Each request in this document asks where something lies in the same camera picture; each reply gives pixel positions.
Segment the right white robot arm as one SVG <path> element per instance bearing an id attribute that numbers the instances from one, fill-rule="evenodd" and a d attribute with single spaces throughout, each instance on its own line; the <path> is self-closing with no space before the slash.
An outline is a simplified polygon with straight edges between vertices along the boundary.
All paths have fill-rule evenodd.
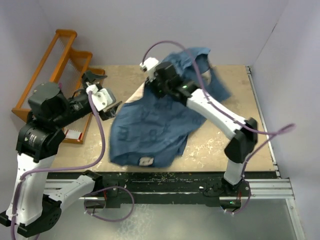
<path id="1" fill-rule="evenodd" d="M 156 97 L 170 96 L 216 125 L 229 139 L 224 149 L 228 162 L 221 182 L 226 195 L 235 195 L 244 179 L 246 160 L 258 142 L 258 122 L 254 118 L 245 119 L 224 107 L 199 84 L 181 77 L 169 62 L 159 63 L 152 59 L 151 63 L 141 64 L 140 68 L 147 74 L 146 86 Z"/>

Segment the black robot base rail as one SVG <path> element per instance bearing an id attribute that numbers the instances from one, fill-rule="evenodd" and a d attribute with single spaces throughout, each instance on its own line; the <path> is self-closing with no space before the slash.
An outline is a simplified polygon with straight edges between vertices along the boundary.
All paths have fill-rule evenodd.
<path id="1" fill-rule="evenodd" d="M 205 205 L 243 208 L 252 199 L 283 199 L 288 180 L 275 172 L 247 172 L 237 189 L 222 184 L 222 172 L 49 172 L 44 194 L 65 211 L 75 201 L 122 204 Z"/>

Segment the red white box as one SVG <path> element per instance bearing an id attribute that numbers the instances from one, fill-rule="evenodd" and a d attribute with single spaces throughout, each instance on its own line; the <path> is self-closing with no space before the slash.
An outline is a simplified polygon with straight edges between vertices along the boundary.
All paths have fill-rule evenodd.
<path id="1" fill-rule="evenodd" d="M 74 129 L 66 129 L 64 131 L 65 133 L 65 138 L 66 139 L 71 139 L 71 140 L 79 140 L 82 136 L 82 132 Z"/>

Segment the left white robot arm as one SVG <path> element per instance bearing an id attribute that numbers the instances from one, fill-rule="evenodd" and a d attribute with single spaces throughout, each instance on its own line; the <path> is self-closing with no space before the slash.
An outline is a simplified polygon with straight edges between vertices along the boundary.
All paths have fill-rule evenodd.
<path id="1" fill-rule="evenodd" d="M 103 178 L 81 166 L 80 176 L 59 190 L 44 192 L 47 176 L 60 144 L 64 128 L 93 114 L 97 123 L 114 118 L 119 102 L 112 91 L 102 87 L 104 76 L 86 71 L 82 88 L 66 97 L 55 82 L 39 84 L 28 99 L 30 112 L 17 137 L 17 174 L 8 209 L 1 213 L 0 223 L 10 227 L 11 238 L 37 239 L 50 230 L 76 200 L 85 195 L 98 196 L 103 191 Z"/>

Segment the blue cartoon print pillowcase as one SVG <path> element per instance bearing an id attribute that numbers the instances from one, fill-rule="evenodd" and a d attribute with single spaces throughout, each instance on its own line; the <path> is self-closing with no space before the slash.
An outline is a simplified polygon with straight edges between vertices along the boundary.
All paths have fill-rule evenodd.
<path id="1" fill-rule="evenodd" d="M 210 48 L 190 47 L 189 52 L 199 67 L 206 91 L 218 102 L 230 98 L 208 60 Z M 161 62 L 170 62 L 186 80 L 198 83 L 189 55 L 172 52 Z M 204 74 L 210 72 L 210 80 Z M 132 95 L 115 117 L 109 135 L 109 161 L 118 166 L 169 167 L 175 157 L 184 153 L 188 136 L 199 129 L 206 119 L 199 113 L 174 101 L 170 96 L 157 98 L 143 83 L 135 92 L 143 94 L 134 100 Z"/>

